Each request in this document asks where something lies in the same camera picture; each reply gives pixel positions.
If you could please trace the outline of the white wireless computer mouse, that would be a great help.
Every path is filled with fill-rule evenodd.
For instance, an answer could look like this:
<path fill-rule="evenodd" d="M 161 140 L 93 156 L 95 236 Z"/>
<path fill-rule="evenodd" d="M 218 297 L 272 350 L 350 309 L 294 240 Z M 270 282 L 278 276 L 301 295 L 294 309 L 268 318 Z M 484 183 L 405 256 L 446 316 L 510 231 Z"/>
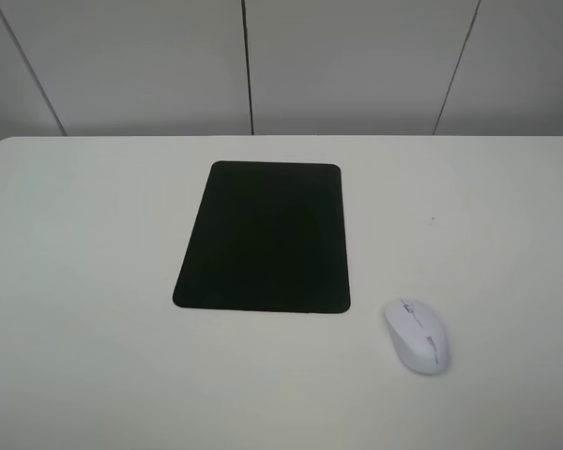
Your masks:
<path fill-rule="evenodd" d="M 396 299 L 383 308 L 383 318 L 399 360 L 423 375 L 449 368 L 447 331 L 435 311 L 419 300 Z"/>

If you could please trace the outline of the black rectangular mouse pad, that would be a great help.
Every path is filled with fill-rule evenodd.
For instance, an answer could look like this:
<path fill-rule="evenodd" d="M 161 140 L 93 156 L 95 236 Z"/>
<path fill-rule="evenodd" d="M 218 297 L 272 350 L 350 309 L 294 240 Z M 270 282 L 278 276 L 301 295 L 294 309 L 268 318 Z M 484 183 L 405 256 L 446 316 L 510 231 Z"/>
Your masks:
<path fill-rule="evenodd" d="M 351 306 L 335 164 L 212 164 L 173 291 L 180 308 L 342 314 Z"/>

